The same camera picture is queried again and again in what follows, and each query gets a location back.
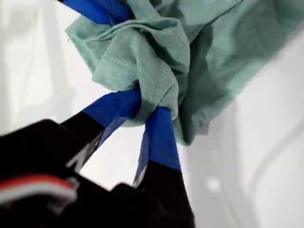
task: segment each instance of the white surface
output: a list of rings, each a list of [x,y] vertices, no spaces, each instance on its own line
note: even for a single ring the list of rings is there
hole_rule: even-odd
[[[77,13],[48,0],[0,0],[0,133],[58,122],[103,94],[64,32]],[[204,228],[300,228],[304,217],[304,30],[197,136],[179,146]],[[82,169],[132,183],[143,127],[119,129]]]

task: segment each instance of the fabric fold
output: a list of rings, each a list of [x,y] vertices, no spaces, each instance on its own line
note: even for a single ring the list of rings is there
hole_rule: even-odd
[[[67,30],[92,80],[118,91],[139,86],[142,105],[172,111],[179,142],[191,144],[280,50],[304,19],[303,0],[125,0],[135,19]]]

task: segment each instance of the white background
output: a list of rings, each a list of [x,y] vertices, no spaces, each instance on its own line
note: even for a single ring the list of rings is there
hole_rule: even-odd
[[[109,92],[65,34],[77,16],[54,1],[0,0],[0,133],[61,122]],[[303,55],[304,28],[191,147],[179,145],[197,227],[303,227]],[[143,130],[119,129],[82,174],[109,189],[132,183]]]

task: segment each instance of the crumpled cloth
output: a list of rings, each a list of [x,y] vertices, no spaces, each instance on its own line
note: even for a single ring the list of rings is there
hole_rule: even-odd
[[[191,144],[304,19],[303,0],[126,0],[118,25],[80,17],[66,30],[92,80],[119,91],[140,87],[143,124],[171,109],[179,142]]]

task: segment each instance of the blue tape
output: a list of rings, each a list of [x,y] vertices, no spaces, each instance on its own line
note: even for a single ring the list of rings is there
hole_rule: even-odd
[[[64,0],[63,4],[96,24],[115,25],[130,19],[131,11],[116,0]]]
[[[102,96],[83,110],[104,127],[98,147],[127,119],[137,114],[141,101],[140,90],[119,91]]]
[[[181,171],[171,111],[168,108],[157,107],[146,122],[135,179],[148,161]]]

